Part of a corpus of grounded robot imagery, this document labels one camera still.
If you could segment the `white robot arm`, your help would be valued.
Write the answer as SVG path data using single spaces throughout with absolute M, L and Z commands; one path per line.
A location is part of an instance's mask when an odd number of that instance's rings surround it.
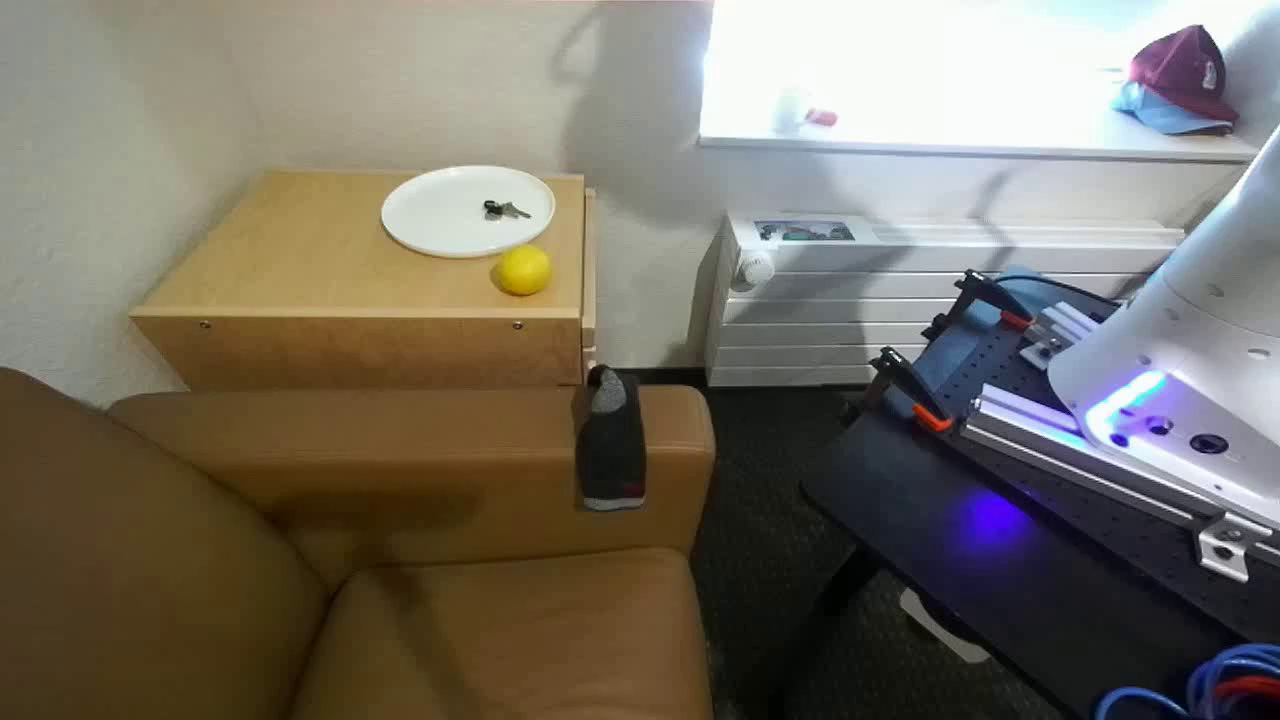
M 1280 518 L 1280 130 L 1046 385 L 1101 447 Z

